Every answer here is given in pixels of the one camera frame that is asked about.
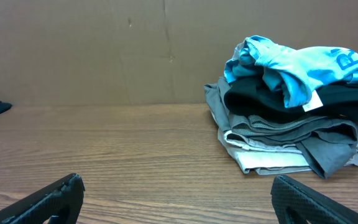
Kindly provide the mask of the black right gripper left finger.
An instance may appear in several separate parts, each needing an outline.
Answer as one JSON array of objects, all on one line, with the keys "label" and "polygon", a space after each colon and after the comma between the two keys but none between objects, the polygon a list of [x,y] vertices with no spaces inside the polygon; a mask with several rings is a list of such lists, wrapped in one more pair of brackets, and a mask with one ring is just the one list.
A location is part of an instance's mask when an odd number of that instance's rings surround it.
[{"label": "black right gripper left finger", "polygon": [[82,178],[69,174],[0,210],[0,224],[76,224],[84,192]]}]

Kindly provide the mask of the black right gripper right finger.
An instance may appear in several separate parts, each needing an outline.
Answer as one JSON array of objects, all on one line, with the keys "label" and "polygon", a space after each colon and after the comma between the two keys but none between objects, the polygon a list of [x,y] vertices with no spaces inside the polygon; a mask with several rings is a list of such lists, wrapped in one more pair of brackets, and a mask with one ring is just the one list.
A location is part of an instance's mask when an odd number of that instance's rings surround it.
[{"label": "black right gripper right finger", "polygon": [[358,213],[287,175],[270,191],[279,224],[358,224]]}]

